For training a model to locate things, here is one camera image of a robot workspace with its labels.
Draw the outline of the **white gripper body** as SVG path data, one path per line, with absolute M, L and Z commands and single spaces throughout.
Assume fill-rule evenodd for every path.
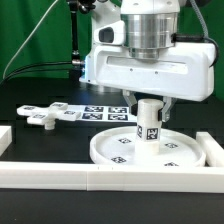
M 214 89 L 215 47 L 178 42 L 157 60 L 134 59 L 124 47 L 97 46 L 89 75 L 97 85 L 185 100 L 202 101 Z

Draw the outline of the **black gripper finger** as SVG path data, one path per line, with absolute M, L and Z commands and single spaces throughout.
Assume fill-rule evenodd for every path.
M 173 97 L 163 97 L 163 107 L 158 111 L 158 119 L 167 122 L 170 119 L 171 109 L 175 105 L 177 99 Z
M 129 90 L 123 90 L 123 97 L 129 107 L 129 111 L 132 115 L 136 116 L 137 115 L 137 109 L 138 109 L 138 103 L 135 98 L 135 95 L 132 91 Z

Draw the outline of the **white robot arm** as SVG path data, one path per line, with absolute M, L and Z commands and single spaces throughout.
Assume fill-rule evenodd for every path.
M 202 101 L 214 89 L 218 46 L 206 36 L 177 32 L 178 13 L 195 0 L 96 0 L 92 47 L 80 81 L 123 91 L 127 104 L 136 92 L 163 98 L 160 119 L 170 118 L 178 99 Z

